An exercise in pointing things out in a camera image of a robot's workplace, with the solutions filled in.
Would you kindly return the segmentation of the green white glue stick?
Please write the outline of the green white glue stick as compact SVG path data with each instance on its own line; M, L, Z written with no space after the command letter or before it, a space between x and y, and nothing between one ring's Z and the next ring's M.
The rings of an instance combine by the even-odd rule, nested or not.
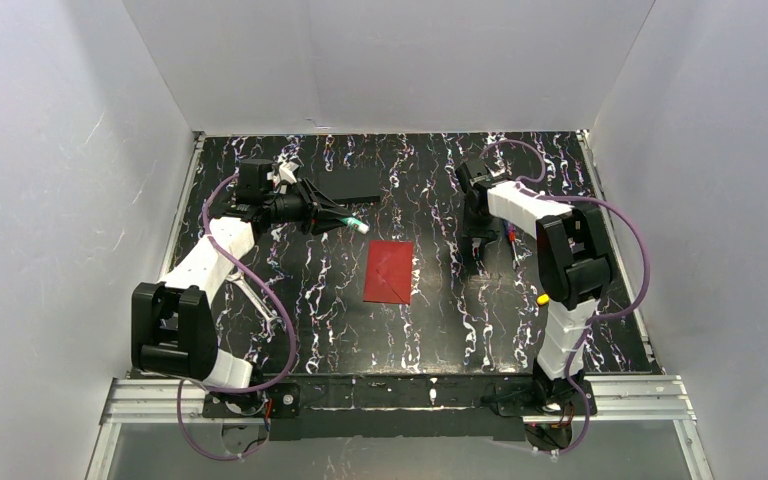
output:
M346 217L343 218L342 221L347 227L361 234L367 234L369 232L370 227L356 217Z

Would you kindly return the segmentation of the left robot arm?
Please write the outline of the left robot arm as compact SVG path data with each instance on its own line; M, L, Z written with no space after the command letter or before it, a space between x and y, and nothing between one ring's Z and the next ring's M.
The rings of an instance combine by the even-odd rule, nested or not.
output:
M294 325L275 292L242 263L260 235L274 224L294 223L305 234L369 227L296 176L296 165L247 159L212 191L202 206L203 234L174 268L154 283L137 285L131 297L131 362L135 369L189 380L210 391L248 394L283 380L287 360L273 379L253 385L254 367L219 346L211 303L228 276L251 279L273 303L297 348Z

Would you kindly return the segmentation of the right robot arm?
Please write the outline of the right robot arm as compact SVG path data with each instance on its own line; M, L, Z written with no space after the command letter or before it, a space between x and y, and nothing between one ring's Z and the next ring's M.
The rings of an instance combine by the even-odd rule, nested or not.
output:
M571 391L569 379L581 377L576 343L617 273L601 212L527 190L481 160L461 163L455 174L465 195L463 236L473 256L500 238L503 223L536 242L539 281L549 303L533 379L537 397L555 401Z

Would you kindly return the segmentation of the red envelope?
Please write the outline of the red envelope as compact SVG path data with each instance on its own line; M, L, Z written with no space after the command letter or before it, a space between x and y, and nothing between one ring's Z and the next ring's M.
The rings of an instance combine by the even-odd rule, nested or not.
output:
M413 247L411 242L370 242L364 280L364 302L410 304Z

